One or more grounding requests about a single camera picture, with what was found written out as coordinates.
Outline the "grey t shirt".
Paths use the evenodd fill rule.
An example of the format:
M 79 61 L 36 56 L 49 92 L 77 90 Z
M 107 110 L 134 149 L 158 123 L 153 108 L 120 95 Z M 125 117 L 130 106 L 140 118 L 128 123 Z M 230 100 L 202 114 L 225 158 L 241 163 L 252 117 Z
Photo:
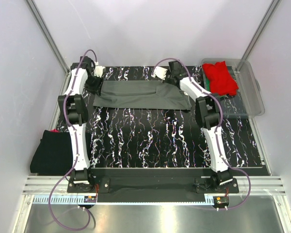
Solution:
M 95 107 L 119 109 L 191 110 L 190 99 L 178 87 L 160 81 L 105 81 Z

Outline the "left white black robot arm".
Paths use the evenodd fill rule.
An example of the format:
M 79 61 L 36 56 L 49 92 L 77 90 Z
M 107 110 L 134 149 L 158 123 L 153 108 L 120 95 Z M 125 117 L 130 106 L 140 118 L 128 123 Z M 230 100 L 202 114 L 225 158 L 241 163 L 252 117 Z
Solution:
M 90 193 L 97 190 L 97 184 L 90 172 L 86 143 L 89 115 L 82 92 L 86 89 L 94 95 L 101 95 L 101 76 L 105 68 L 84 55 L 78 63 L 73 63 L 70 69 L 71 79 L 67 90 L 58 97 L 60 116 L 64 118 L 69 131 L 73 156 L 72 168 L 67 172 L 70 176 L 67 191 Z

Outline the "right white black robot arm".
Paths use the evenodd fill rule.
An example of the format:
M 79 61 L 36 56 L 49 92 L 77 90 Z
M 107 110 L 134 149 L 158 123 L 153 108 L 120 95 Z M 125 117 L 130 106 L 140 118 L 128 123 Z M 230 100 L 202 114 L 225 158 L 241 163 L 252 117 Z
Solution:
M 168 66 L 169 69 L 164 72 L 162 80 L 177 86 L 195 102 L 195 120 L 205 135 L 210 152 L 210 168 L 213 171 L 206 188 L 222 192 L 233 177 L 222 139 L 223 110 L 220 96 L 212 94 L 198 84 L 179 60 L 170 61 Z

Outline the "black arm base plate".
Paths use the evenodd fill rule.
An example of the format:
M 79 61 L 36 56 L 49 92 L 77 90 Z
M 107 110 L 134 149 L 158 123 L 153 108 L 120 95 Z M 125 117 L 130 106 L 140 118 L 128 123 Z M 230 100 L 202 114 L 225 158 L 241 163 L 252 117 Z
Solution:
M 69 193 L 98 193 L 99 202 L 154 203 L 203 202 L 205 194 L 215 196 L 238 194 L 231 181 L 219 185 L 209 168 L 93 168 L 88 172 L 88 184 L 81 182 L 83 172 L 69 179 Z

